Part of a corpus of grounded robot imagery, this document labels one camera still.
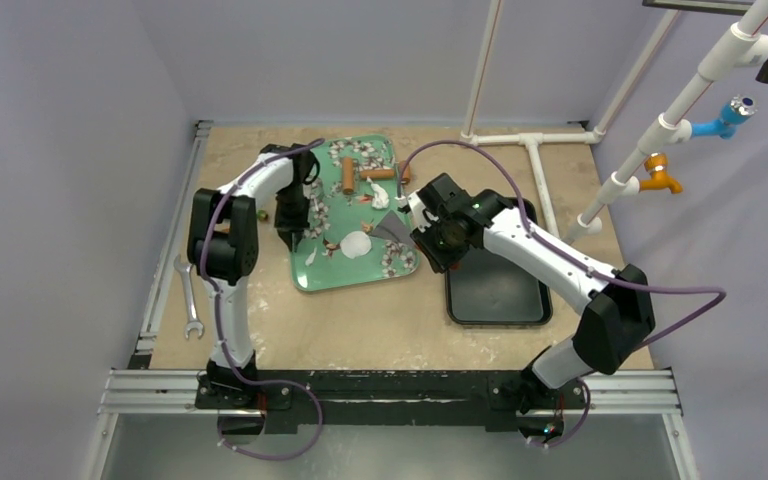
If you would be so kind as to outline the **wooden rolling pin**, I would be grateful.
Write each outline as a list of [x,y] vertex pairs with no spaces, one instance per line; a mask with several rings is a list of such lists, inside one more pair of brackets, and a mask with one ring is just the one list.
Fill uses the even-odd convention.
[[366,180],[392,180],[397,175],[400,176],[400,184],[407,185],[412,179],[413,175],[410,168],[405,162],[398,163],[395,167],[391,168],[373,168],[363,170],[358,167],[355,160],[351,157],[343,157],[339,161],[341,172],[341,192],[345,195],[353,194],[357,187],[358,181]]

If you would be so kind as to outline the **white dough scrap lump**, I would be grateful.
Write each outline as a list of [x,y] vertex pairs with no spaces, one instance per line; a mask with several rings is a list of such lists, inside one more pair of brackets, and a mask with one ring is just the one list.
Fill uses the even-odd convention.
[[390,197],[388,192],[371,178],[366,179],[367,185],[372,191],[371,207],[374,210],[386,210],[389,208]]

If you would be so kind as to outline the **black baking tray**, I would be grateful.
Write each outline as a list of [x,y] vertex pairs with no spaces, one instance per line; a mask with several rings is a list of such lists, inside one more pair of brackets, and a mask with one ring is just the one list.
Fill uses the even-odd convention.
[[466,327],[543,326],[553,316],[549,289],[499,255],[472,249],[444,275],[449,318]]

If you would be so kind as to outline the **green floral tray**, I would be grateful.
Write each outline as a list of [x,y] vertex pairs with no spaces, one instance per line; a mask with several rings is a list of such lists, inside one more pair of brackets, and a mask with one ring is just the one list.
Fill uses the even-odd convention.
[[[419,265],[419,254],[407,245],[371,238],[372,249],[362,257],[348,259],[340,251],[340,241],[350,232],[368,235],[388,211],[397,212],[395,179],[373,180],[390,197],[389,208],[371,207],[372,191],[366,181],[358,181],[356,191],[341,192],[339,161],[351,157],[363,170],[397,165],[392,142],[383,135],[343,137],[326,141],[313,150],[319,161],[317,178],[304,187],[310,200],[309,228],[296,252],[290,254],[292,279],[305,292],[348,287],[410,275]],[[306,267],[306,257],[317,247],[314,263]]]

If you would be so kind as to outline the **metal scraper wooden handle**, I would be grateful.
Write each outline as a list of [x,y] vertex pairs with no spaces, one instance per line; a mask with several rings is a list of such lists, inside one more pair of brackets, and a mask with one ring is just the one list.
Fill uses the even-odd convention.
[[413,229],[396,211],[388,211],[369,233],[370,237],[416,248],[411,237]]

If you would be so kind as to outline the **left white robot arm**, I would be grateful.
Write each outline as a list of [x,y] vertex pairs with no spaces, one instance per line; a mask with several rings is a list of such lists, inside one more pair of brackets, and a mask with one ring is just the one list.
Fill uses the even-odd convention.
[[248,321],[248,281],[259,257],[259,209],[276,202],[274,227],[290,252],[309,228],[306,186],[319,175],[313,150],[322,145],[269,144],[252,166],[218,189],[201,188],[192,201],[186,253],[204,282],[215,324],[215,343],[198,377],[198,409],[262,405],[286,381],[261,380]]

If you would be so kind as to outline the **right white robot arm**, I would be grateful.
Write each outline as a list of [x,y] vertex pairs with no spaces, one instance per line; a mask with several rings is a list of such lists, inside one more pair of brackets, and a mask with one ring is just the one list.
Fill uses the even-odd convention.
[[525,408],[548,405],[562,387],[591,372],[615,373],[655,328],[642,270],[590,259],[534,224],[517,200],[490,189],[472,196],[440,174],[399,198],[398,207],[411,215],[410,237],[434,272],[485,250],[532,275],[579,314],[573,334],[522,370]]

